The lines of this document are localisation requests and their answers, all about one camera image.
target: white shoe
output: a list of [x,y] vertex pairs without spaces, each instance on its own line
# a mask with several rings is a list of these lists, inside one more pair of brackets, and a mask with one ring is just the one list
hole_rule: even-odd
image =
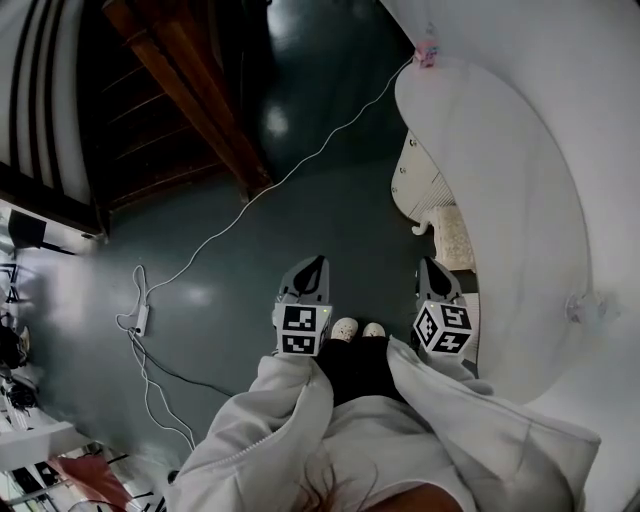
[[363,338],[376,338],[376,337],[385,337],[387,333],[384,332],[384,327],[380,324],[370,323],[364,328],[362,331]]
[[22,334],[20,335],[20,348],[25,354],[28,354],[29,350],[31,350],[31,332],[27,326],[22,329]]
[[353,318],[341,318],[331,329],[332,340],[351,341],[358,332],[358,322]]

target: hoodie sleeve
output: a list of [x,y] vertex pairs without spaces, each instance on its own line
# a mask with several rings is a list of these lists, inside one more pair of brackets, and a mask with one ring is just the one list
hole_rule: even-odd
[[478,379],[473,373],[464,367],[457,357],[438,355],[433,353],[420,354],[424,364],[433,368],[438,373],[446,375],[450,379],[457,380],[467,386],[471,391],[480,395],[493,395],[493,387],[488,382]]
[[222,406],[181,474],[239,454],[277,432],[291,417],[311,373],[308,357],[263,357],[249,391]]
[[332,408],[331,385],[311,358],[263,357],[249,391],[220,409],[167,490],[169,510],[290,510]]

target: gray floor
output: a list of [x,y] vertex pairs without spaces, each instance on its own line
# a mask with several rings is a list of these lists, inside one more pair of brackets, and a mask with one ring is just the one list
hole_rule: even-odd
[[[259,98],[257,130],[281,177],[374,98],[411,47],[370,0],[276,0],[268,9],[275,72]],[[429,237],[411,234],[391,200],[405,135],[389,91],[212,242],[186,274],[151,296],[148,350],[191,378],[246,390],[258,360],[275,345],[270,318],[281,275],[315,254],[331,262],[338,316],[376,320],[406,338],[416,264],[433,247]],[[133,304],[135,265],[145,265],[151,284],[170,277],[240,207],[232,181],[217,179],[128,209],[114,219],[109,242],[82,257],[21,255],[22,312],[50,414],[120,450],[172,466],[184,460],[184,440],[147,416],[144,383],[114,315]],[[225,397],[151,373],[201,440]],[[150,402],[169,421],[155,391]]]

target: white robe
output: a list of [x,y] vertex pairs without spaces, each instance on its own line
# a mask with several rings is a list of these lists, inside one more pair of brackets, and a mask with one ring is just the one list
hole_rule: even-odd
[[[600,445],[593,432],[487,396],[451,359],[420,361],[391,338],[398,391],[433,428],[480,511],[567,512]],[[172,511],[288,512],[333,410],[331,384],[306,357],[264,357],[247,393],[218,412],[167,494]]]

